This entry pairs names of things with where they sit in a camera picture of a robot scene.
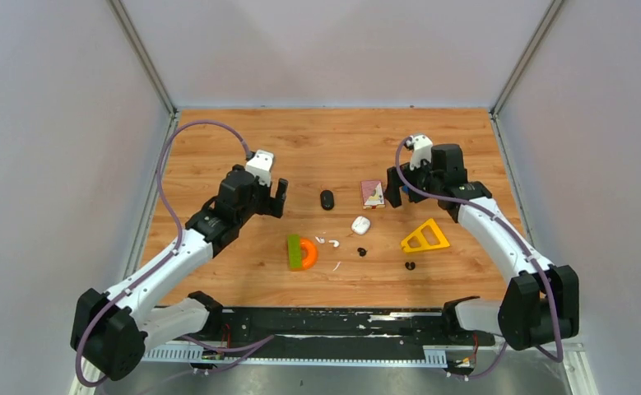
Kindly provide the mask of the white earbud charging case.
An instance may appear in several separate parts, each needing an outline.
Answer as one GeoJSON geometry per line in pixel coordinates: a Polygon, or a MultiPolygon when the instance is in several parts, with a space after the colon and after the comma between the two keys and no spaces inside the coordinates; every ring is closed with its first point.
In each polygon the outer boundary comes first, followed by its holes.
{"type": "Polygon", "coordinates": [[[365,235],[371,226],[370,220],[365,216],[357,216],[351,224],[351,231],[357,235],[365,235]]]}

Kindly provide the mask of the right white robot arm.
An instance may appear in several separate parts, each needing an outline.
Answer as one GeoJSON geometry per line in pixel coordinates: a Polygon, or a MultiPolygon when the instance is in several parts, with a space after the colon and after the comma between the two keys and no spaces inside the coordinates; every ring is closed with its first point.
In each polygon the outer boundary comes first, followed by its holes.
{"type": "Polygon", "coordinates": [[[548,358],[563,359],[564,339],[579,331],[579,279],[569,265],[558,266],[539,253],[499,209],[490,190],[469,181],[462,149],[457,144],[435,145],[424,135],[399,143],[411,158],[387,170],[384,192],[394,208],[434,199],[453,221],[486,251],[508,283],[500,302],[469,296],[444,304],[441,332],[451,343],[462,343],[473,332],[502,337],[516,351],[555,345],[548,358]]]}

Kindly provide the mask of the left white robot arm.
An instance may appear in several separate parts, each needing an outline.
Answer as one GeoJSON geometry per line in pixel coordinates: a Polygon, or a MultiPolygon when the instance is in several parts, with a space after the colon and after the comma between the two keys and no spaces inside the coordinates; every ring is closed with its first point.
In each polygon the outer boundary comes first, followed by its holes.
{"type": "Polygon", "coordinates": [[[234,242],[251,217],[282,217],[287,189],[287,180],[279,179],[272,193],[262,176],[235,165],[217,195],[179,224],[174,241],[148,264],[104,292],[84,292],[70,341],[79,382],[93,388],[107,379],[123,379],[148,351],[179,337],[196,333],[204,340],[217,338],[223,306],[211,296],[195,291],[169,307],[157,304],[234,242]]]}

